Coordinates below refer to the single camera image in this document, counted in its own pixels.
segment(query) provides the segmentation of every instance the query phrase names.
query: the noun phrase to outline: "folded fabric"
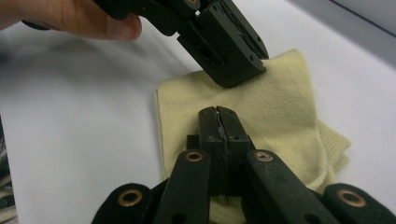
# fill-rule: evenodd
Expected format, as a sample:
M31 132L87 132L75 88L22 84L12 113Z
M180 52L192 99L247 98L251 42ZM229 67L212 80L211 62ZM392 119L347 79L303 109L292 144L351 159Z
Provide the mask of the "folded fabric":
M163 175L172 173L187 134L198 134L198 112L235 111L256 148L275 152L310 189L321 192L346 163L348 140L317 118L309 72L298 50L263 61L267 72L224 89L204 72L166 80L156 95ZM212 223L244 223L240 199L212 198Z

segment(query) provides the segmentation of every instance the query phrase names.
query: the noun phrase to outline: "white table surface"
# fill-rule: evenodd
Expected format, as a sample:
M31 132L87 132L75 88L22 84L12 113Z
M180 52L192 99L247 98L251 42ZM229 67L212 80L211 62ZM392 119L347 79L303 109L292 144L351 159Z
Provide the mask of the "white table surface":
M396 38L325 0L235 3L270 56L304 54L318 117L352 142L339 181L395 213ZM143 23L133 43L21 24L0 32L0 113L20 223L90 223L114 188L160 182L154 92L200 67L174 36Z

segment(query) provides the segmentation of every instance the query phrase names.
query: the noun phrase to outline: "finger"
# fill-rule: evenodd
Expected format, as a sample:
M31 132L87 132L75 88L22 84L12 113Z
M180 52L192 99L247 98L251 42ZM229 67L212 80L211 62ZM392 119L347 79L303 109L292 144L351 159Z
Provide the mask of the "finger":
M0 0L0 30L21 20L14 1Z
M92 0L20 0L19 3L23 19L75 35L134 40L141 33L141 22L136 15L116 21Z

